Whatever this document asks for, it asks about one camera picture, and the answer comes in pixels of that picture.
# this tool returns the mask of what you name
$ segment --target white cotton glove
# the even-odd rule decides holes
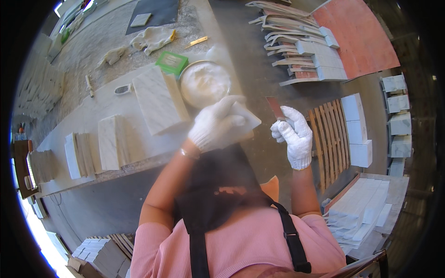
[[[223,149],[235,143],[229,131],[234,126],[243,126],[246,119],[239,115],[228,115],[235,101],[244,103],[243,96],[226,96],[214,105],[207,106],[196,116],[195,125],[188,137],[204,153],[213,149]]]
[[[281,106],[286,121],[276,121],[271,126],[272,137],[278,143],[287,142],[287,159],[295,170],[303,170],[311,164],[312,130],[304,116],[297,110]]]

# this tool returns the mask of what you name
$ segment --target black apron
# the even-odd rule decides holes
[[[192,276],[210,277],[206,232],[224,224],[238,207],[271,205],[278,208],[294,270],[310,273],[311,264],[306,259],[291,216],[261,190],[241,146],[235,144],[203,153],[192,168],[185,193],[175,198],[175,224],[184,219],[190,235]]]

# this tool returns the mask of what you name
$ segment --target red board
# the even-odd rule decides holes
[[[388,36],[363,0],[332,0],[312,15],[334,34],[348,79],[400,66]]]

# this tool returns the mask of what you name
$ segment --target wooden pallet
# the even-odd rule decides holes
[[[109,234],[104,237],[94,236],[87,238],[107,238],[116,243],[117,246],[124,252],[124,254],[131,260],[134,249],[134,236],[132,234]]]
[[[320,189],[324,193],[350,166],[346,119],[338,99],[315,107],[308,114],[320,168]]]

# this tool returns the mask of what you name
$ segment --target pink shirt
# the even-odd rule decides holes
[[[312,273],[331,272],[346,265],[343,251],[321,216],[291,217]],[[205,236],[210,277],[230,277],[246,266],[259,263],[293,269],[277,209],[237,211],[224,225]],[[131,278],[139,277],[191,277],[190,241],[183,220],[172,233],[159,223],[139,226]]]

